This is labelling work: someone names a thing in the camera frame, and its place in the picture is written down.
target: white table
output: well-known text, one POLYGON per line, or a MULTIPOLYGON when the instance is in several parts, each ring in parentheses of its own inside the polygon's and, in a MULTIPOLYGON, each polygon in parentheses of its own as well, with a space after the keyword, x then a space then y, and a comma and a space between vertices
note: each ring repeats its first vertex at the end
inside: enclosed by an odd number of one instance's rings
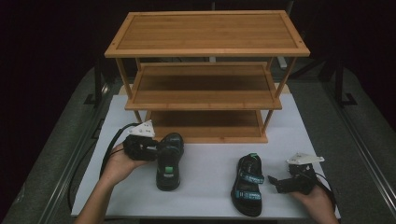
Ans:
MULTIPOLYGON (((271 185, 267 178, 268 175, 277 179, 290 178, 285 160, 297 152, 315 155, 292 95, 282 93, 280 97, 283 109, 275 111, 267 128, 269 143, 186 144, 185 153, 179 163, 181 184, 176 190, 157 189, 157 162, 152 162, 136 169, 114 188, 106 216, 251 218, 240 214, 233 207, 230 192, 238 160, 250 152, 256 152, 262 158, 265 181, 260 185, 262 214, 255 218, 308 217, 300 203, 288 194, 277 193, 276 187, 271 185)), ((134 112, 123 109, 126 100, 125 95, 115 95, 112 99, 96 149, 79 186, 72 216, 79 214, 90 196, 98 180, 102 159, 113 136, 126 124, 136 122, 134 112)), ((141 114, 144 117, 145 111, 141 111, 141 114)), ((126 134, 125 131, 116 144, 122 142, 126 134)), ((323 175, 319 163, 314 163, 314 169, 323 175)))

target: sandal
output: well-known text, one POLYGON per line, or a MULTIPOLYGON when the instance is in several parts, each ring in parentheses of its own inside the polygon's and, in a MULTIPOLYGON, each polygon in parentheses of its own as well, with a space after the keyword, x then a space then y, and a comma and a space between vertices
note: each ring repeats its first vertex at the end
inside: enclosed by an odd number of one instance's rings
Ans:
POLYGON ((179 133, 169 133, 158 144, 160 151, 157 168, 157 188, 160 190, 174 190, 180 185, 178 162, 184 153, 183 138, 179 133))
POLYGON ((262 213, 262 194, 259 184, 264 182, 262 160, 256 153, 242 157, 237 166, 231 198, 233 205, 248 217, 257 217, 262 213))

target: sandal strap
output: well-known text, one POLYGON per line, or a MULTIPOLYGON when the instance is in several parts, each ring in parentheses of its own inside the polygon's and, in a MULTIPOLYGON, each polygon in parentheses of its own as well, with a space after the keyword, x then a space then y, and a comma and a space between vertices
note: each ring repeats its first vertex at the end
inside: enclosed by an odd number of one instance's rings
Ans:
POLYGON ((245 191, 245 190, 237 189, 235 191, 235 198, 259 201, 262 199, 262 194, 260 192, 245 191))
POLYGON ((239 176, 242 177, 243 180, 246 180, 249 183, 253 184, 262 184, 264 183, 264 176, 263 175, 253 175, 251 173, 247 173, 245 171, 240 171, 239 176))

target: human hand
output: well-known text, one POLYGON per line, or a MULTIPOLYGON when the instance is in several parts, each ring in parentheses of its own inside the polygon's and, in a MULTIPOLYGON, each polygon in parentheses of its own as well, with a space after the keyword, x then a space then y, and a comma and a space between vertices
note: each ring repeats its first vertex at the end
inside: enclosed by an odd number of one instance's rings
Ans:
POLYGON ((134 161, 123 151, 123 144, 115 146, 107 161, 105 170, 100 178, 107 184, 115 186, 124 180, 135 168, 148 163, 147 161, 134 161))
POLYGON ((309 215, 319 224, 337 223, 337 217, 332 210, 332 201, 324 189, 315 185, 308 195, 301 192, 291 192, 290 195, 300 201, 309 215))

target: dark background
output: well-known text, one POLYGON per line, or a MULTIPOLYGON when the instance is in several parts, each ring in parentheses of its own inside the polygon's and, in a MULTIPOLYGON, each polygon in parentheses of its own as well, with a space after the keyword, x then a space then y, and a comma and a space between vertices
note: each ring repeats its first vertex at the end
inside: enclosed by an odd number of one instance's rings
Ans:
MULTIPOLYGON (((396 130, 391 1, 296 0, 291 19, 311 58, 336 52, 396 130)), ((7 213, 80 80, 129 11, 210 10, 210 0, 0 1, 1 214, 7 213)), ((223 9, 283 9, 280 0, 217 0, 223 9)))

